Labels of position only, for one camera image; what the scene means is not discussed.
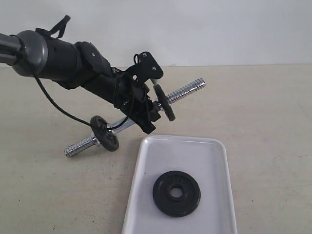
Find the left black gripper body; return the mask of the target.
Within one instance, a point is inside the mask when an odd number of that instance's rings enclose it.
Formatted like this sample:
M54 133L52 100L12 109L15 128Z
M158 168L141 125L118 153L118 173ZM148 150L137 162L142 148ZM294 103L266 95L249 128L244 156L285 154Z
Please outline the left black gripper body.
M97 75L82 84L82 88L111 103L129 117L149 117L149 89L146 73L124 71L111 77Z

